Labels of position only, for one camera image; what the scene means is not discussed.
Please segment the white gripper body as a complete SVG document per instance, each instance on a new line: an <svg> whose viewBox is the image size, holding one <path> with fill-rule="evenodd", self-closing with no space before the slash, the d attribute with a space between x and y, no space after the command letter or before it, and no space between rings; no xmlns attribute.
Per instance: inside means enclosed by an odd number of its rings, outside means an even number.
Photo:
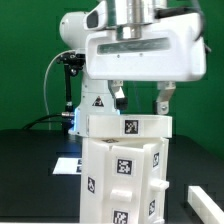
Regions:
<svg viewBox="0 0 224 224"><path fill-rule="evenodd" d="M142 28L137 40L118 41L114 30L86 39L86 69L100 80L197 81L206 73L204 40L196 13L164 18Z"/></svg>

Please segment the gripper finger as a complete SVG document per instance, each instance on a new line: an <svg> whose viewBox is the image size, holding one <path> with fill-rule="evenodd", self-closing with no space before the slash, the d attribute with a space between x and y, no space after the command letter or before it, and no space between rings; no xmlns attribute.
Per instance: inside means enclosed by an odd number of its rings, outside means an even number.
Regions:
<svg viewBox="0 0 224 224"><path fill-rule="evenodd" d="M125 96L122 87L122 80L108 81L108 89L112 96L113 106L115 110L126 110L128 106L128 98Z"/></svg>
<svg viewBox="0 0 224 224"><path fill-rule="evenodd" d="M176 90L176 83L173 81L161 81L157 83L159 91L154 103L154 111L157 115L166 115L169 112L169 101Z"/></svg>

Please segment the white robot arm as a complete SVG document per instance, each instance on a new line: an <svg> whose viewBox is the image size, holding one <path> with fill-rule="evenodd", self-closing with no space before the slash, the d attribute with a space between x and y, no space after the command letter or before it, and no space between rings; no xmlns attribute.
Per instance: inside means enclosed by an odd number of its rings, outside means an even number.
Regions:
<svg viewBox="0 0 224 224"><path fill-rule="evenodd" d="M92 138L172 136L169 99L178 82L206 72L204 15L198 0L169 8L168 0L99 0L89 12L66 14L62 40L72 72L83 72L81 103L71 134ZM122 115L125 81L157 84L153 115Z"/></svg>

